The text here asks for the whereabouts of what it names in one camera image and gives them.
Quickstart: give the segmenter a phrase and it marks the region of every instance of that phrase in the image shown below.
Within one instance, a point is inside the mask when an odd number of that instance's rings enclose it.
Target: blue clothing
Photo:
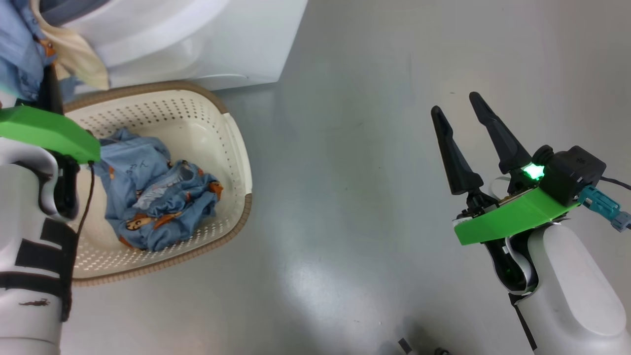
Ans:
[[[0,90],[29,101],[37,100],[44,68],[56,58],[34,39],[46,37],[29,0],[0,0]]]
[[[217,178],[170,154],[158,139],[122,128],[100,140],[94,165],[107,194],[105,218],[118,238],[139,249],[158,251],[187,240],[199,222],[214,215]]]

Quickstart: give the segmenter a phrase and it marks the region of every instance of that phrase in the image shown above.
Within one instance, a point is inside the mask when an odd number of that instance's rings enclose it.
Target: white washing machine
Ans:
[[[42,15],[82,35],[112,87],[195,79],[210,90],[278,81],[307,0],[49,0]],[[86,85],[77,93],[94,91]]]

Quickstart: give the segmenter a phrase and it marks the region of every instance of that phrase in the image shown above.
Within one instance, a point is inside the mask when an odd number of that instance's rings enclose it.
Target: green bracket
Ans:
[[[454,230],[462,245],[503,239],[551,222],[578,206],[565,207],[536,188],[496,210],[458,224]]]
[[[73,120],[30,106],[0,110],[0,136],[70,155],[79,164],[101,160],[96,138]]]

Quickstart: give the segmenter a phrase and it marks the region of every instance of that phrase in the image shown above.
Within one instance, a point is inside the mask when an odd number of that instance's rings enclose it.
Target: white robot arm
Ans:
[[[534,353],[631,354],[625,309],[576,234],[537,228],[528,251],[537,285],[514,305]]]
[[[21,165],[0,165],[0,353],[59,354],[77,236],[42,211],[38,176]]]
[[[447,118],[432,109],[451,192],[468,194],[468,208],[454,220],[461,244],[487,247],[535,354],[631,354],[622,303],[579,238],[559,223],[584,205],[626,231],[631,215],[595,186],[601,179],[629,186],[604,178],[606,164],[578,146],[555,153],[545,145],[531,157],[480,94],[469,99],[510,183],[503,199],[482,193]]]

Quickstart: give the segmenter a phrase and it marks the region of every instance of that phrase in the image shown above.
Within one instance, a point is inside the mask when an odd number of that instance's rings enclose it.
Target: black cable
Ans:
[[[608,182],[608,183],[612,183],[612,184],[620,185],[620,186],[624,187],[624,188],[625,188],[625,189],[627,189],[627,190],[631,190],[631,185],[629,185],[629,184],[625,184],[625,183],[623,183],[622,181],[619,181],[619,180],[616,180],[616,179],[610,179],[610,178],[608,178],[608,177],[604,177],[604,176],[603,176],[603,177],[601,177],[601,178],[600,178],[600,180],[602,180],[602,181],[606,181],[606,182]]]
[[[90,210],[90,204],[92,203],[92,194],[94,193],[94,162],[89,162],[92,181],[90,181],[90,194],[88,195],[88,202],[85,205],[85,210],[83,211],[83,216],[81,216],[81,222],[79,222],[79,228],[77,228],[77,236],[81,235],[81,230],[83,229],[83,224],[85,223],[85,219],[88,216],[88,211]]]

